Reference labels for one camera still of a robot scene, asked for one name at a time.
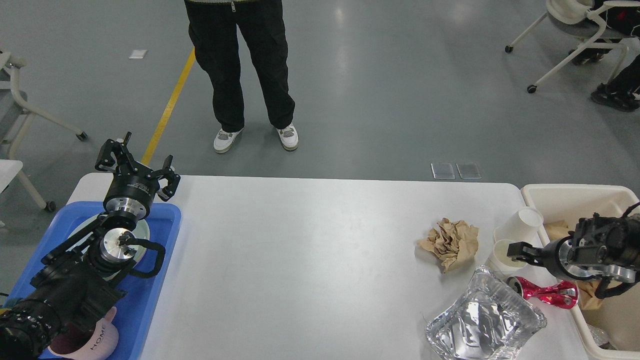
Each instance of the robotic arm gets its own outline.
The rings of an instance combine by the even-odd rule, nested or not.
[[[546,268],[562,280],[601,279],[596,297],[621,295],[640,281],[640,214],[629,216],[640,203],[629,207],[619,218],[581,218],[569,236],[543,248],[526,242],[513,243],[507,256]],[[608,288],[611,281],[620,285]]]
[[[171,199],[180,175],[173,172],[170,155],[156,171],[135,161],[127,149],[130,137],[127,133],[124,140],[107,140],[96,161],[96,170],[113,173],[105,212],[42,258],[45,267],[31,280],[36,290],[0,316],[1,360],[38,357],[69,324],[89,331],[126,296],[116,287],[127,275],[146,279],[162,268],[164,247],[136,239],[131,231],[147,217],[156,194]],[[149,272],[133,268],[140,247],[156,252]]]

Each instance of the gray floor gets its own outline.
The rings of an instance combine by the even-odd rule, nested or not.
[[[432,162],[474,162],[480,181],[639,192],[638,114],[588,99],[614,56],[569,65],[530,95],[526,86],[575,41],[546,20],[503,51],[543,13],[542,0],[284,0],[284,11],[300,148],[278,143],[242,44],[238,143],[214,153],[211,84],[195,65],[152,167],[172,154],[189,175],[432,181]],[[142,158],[191,50],[187,25],[174,0],[0,4],[0,47],[28,59],[29,100],[90,135],[82,143],[44,121],[32,127],[19,158],[47,200],[66,203],[107,138],[132,131],[129,148]],[[637,54],[637,40],[629,44]],[[129,60],[133,49],[147,57]],[[17,181],[0,194],[0,291],[11,290],[52,216]]]

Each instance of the pink cup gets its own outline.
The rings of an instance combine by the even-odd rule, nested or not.
[[[116,316],[117,309],[112,307],[104,318],[95,323],[95,330],[91,338],[78,348],[78,330],[72,329],[68,334],[57,336],[49,345],[52,354],[73,360],[105,360],[118,345],[118,329],[111,323]]]

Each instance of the shoe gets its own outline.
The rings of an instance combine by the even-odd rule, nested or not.
[[[231,145],[234,144],[234,141],[237,139],[238,135],[240,135],[240,131],[236,131],[235,133],[228,133],[222,129],[218,131],[218,135],[215,140],[213,140],[213,149],[218,154],[224,154],[225,152],[231,149]]]
[[[598,85],[596,91],[591,93],[591,100],[627,113],[640,108],[640,103],[633,94],[630,92],[609,93],[604,84]]]
[[[584,65],[586,63],[597,63],[602,61],[602,59],[604,59],[604,53],[595,53],[592,55],[587,55],[584,56],[582,55],[584,53],[580,53],[578,56],[574,57],[571,60],[571,63],[576,65],[576,66],[580,66],[580,65]]]
[[[293,124],[278,130],[278,136],[280,136],[280,142],[282,147],[286,151],[293,151],[298,148],[298,132]]]

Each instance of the white paper cup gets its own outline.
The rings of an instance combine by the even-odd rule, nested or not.
[[[542,214],[538,210],[529,206],[524,207],[509,217],[504,225],[495,228],[493,240],[494,242],[502,239],[530,242],[542,223]]]
[[[116,315],[117,309],[111,310],[95,323],[95,330],[91,338],[80,348],[73,346],[71,335],[63,334],[57,336],[49,351],[52,354],[73,360],[105,360],[113,353],[118,345],[118,329],[111,323]]]
[[[514,242],[515,241],[513,240],[507,239],[498,240],[495,244],[493,244],[491,254],[484,263],[491,270],[493,270],[493,274],[498,279],[506,279],[527,264],[523,261],[513,261],[511,260],[511,258],[507,257],[509,244],[512,244]]]

